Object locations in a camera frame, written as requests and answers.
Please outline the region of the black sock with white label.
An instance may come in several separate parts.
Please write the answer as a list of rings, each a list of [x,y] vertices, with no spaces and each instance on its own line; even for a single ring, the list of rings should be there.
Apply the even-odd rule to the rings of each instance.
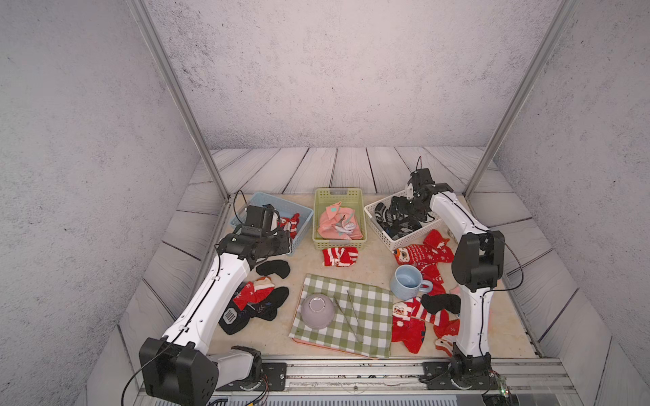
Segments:
[[[263,321],[274,321],[278,315],[279,308],[288,297],[288,288],[281,287],[273,289],[265,299],[258,303],[249,303],[242,310],[239,309],[232,299],[219,320],[218,325],[226,334],[234,335],[243,330],[251,319],[259,318]]]

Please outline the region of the red Santa sock front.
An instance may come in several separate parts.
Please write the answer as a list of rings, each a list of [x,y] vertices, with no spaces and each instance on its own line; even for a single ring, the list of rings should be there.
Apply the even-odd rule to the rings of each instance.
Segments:
[[[460,330],[460,320],[441,321],[438,325],[433,326],[433,331],[437,336],[434,343],[435,348],[443,351],[448,357],[453,356],[454,344],[457,340]]]

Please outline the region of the red snowflake sock white cuff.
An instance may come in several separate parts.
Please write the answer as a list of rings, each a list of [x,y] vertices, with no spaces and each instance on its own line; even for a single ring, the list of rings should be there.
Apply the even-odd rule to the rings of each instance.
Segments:
[[[260,277],[255,281],[244,283],[240,286],[233,301],[240,311],[248,305],[260,303],[275,289],[275,284],[269,277]]]

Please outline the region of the black blue sport sock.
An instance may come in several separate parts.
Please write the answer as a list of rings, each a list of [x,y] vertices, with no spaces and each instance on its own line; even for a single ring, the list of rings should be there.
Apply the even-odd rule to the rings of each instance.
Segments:
[[[422,228],[421,223],[412,218],[396,199],[392,199],[389,206],[384,203],[377,204],[374,216],[377,224],[391,240],[399,240]]]

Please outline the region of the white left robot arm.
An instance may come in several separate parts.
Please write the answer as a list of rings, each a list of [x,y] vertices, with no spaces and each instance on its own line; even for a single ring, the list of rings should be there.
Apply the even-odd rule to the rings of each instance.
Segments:
[[[162,335],[139,352],[147,395],[180,405],[205,405],[216,389],[231,383],[255,386],[262,378],[257,350],[233,347],[217,357],[208,349],[219,321],[259,260],[291,251],[284,231],[266,235],[231,233],[216,247],[213,265],[188,306]]]

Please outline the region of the metal base rail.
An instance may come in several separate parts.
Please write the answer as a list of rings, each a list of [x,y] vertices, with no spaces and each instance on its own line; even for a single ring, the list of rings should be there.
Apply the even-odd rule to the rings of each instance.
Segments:
[[[265,355],[253,383],[201,390],[198,405],[595,405],[561,360],[505,358],[486,377],[451,377],[443,358]]]

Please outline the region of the aluminium frame post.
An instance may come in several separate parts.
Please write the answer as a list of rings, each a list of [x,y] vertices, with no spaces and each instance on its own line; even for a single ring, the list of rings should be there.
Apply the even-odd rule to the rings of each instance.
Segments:
[[[490,137],[481,159],[465,188],[465,198],[469,198],[474,192],[477,192],[477,188],[481,183],[484,174],[487,172],[490,162],[495,158],[499,148],[502,146],[506,136],[509,134],[512,125],[515,123],[519,112],[525,105],[526,100],[535,86],[538,77],[543,71],[544,66],[552,56],[563,32],[575,14],[579,3],[578,0],[563,0],[560,2],[560,6],[558,7],[555,16],[550,21],[548,30],[544,34],[536,52],[533,54],[530,64],[528,64],[526,72],[523,74],[513,98],[511,98],[501,120],[499,120],[496,130],[494,130],[493,135]]]
[[[191,140],[195,144],[201,160],[206,170],[208,171],[208,175],[216,185],[220,196],[222,196],[225,200],[228,200],[230,198],[230,194],[223,183],[223,179],[218,172],[218,168],[213,160],[213,156],[208,149],[208,145],[201,133],[199,124],[196,121],[196,117],[191,110],[191,106],[189,105],[186,95],[184,94],[179,79],[174,72],[174,68],[169,60],[169,56],[164,49],[164,44],[162,43],[152,17],[149,14],[146,2],[142,0],[128,0],[127,4],[130,7],[130,11],[134,15],[135,22],[137,23],[140,29],[140,33],[142,34],[147,47],[152,54],[154,62],[157,65],[157,68],[162,77],[164,78],[169,93],[173,98],[176,108],[179,110],[181,118],[183,119],[189,132]]]

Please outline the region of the light blue plastic basket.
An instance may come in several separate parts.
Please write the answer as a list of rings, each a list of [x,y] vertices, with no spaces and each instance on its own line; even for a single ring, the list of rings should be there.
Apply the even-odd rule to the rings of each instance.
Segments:
[[[313,209],[284,199],[283,197],[272,196],[264,192],[255,193],[248,201],[252,206],[272,205],[282,218],[292,218],[299,214],[299,222],[296,227],[296,236],[292,239],[292,251],[288,256],[294,255],[302,240],[311,231],[311,224],[314,217]]]

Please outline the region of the right aluminium frame post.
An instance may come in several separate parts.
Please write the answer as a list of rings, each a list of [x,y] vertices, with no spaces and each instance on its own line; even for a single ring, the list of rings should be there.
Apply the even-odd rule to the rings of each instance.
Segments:
[[[484,174],[487,172],[490,162],[495,158],[499,148],[502,146],[506,136],[509,134],[512,125],[515,123],[519,112],[525,105],[526,100],[535,86],[538,77],[543,71],[544,66],[552,56],[563,32],[575,14],[579,3],[578,0],[563,0],[560,2],[560,6],[558,7],[555,16],[550,21],[548,30],[544,34],[536,52],[533,54],[530,64],[528,64],[526,72],[523,74],[513,98],[511,98],[501,120],[499,120],[496,130],[494,130],[493,135],[490,137],[481,159],[465,188],[465,198],[469,198],[474,192],[477,192],[477,188],[481,183]]]

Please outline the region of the lilac ceramic bowl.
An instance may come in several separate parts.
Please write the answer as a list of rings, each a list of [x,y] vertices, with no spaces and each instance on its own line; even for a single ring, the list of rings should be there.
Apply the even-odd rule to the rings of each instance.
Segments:
[[[324,294],[311,294],[301,305],[301,320],[311,329],[327,328],[334,319],[333,301]]]

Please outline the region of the red bear Christmas sock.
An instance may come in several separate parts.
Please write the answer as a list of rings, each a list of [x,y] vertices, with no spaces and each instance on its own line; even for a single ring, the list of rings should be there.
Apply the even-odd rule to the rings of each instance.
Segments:
[[[282,230],[289,233],[289,236],[294,239],[298,234],[298,225],[300,223],[300,214],[295,213],[291,218],[280,218],[280,226]]]

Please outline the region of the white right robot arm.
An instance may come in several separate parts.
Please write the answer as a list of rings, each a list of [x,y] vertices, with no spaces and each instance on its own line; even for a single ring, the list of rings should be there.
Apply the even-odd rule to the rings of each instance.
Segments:
[[[438,347],[451,358],[454,381],[486,376],[492,370],[489,308],[504,272],[504,236],[466,211],[447,186],[409,187],[406,201],[411,216],[442,219],[458,245],[451,252],[447,238],[433,230],[421,244],[394,251],[399,267],[391,289],[399,302],[393,340],[418,353],[430,323]]]

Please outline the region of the white plastic basket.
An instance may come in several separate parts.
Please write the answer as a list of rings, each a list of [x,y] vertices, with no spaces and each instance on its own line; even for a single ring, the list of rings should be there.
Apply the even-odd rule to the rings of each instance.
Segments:
[[[370,203],[364,207],[364,213],[367,217],[367,221],[369,221],[369,227],[372,231],[374,231],[374,233],[380,238],[380,240],[390,251],[395,251],[398,248],[414,244],[419,240],[424,239],[434,229],[441,229],[445,227],[443,220],[436,213],[429,211],[430,215],[432,216],[431,222],[421,223],[421,229],[416,230],[414,233],[406,235],[404,238],[401,238],[399,240],[391,240],[391,238],[389,238],[389,235],[387,235],[387,233],[385,233],[384,230],[382,230],[382,228],[380,228],[380,226],[377,224],[374,216],[374,211],[375,207],[379,203],[384,203],[386,206],[389,206],[391,198],[393,196],[406,196],[406,191],[399,191],[395,194],[384,197],[383,199]]]

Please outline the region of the pink sock with teal leaves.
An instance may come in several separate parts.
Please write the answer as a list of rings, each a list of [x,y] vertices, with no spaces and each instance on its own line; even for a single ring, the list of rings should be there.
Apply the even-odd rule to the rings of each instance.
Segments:
[[[318,235],[325,240],[362,240],[355,210],[339,201],[327,206],[318,220]]]

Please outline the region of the left aluminium frame post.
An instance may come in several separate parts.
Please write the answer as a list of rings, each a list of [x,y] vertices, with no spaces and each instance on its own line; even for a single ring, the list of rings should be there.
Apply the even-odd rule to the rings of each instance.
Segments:
[[[189,132],[191,140],[195,144],[201,160],[206,170],[208,171],[208,175],[216,185],[220,196],[222,196],[225,200],[228,200],[230,198],[230,194],[223,183],[223,179],[218,172],[218,168],[213,160],[213,156],[208,149],[208,145],[201,133],[199,124],[196,121],[196,117],[191,110],[191,106],[189,105],[186,95],[184,94],[179,79],[174,72],[174,68],[169,60],[169,56],[164,49],[164,44],[162,43],[152,17],[149,14],[146,2],[142,0],[128,0],[127,4],[130,7],[130,11],[134,15],[135,22],[137,23],[140,29],[140,33],[142,34],[147,47],[152,54],[154,62],[157,65],[157,68],[162,77],[164,78],[169,93],[173,98],[176,108],[179,110],[181,118],[183,119]]]

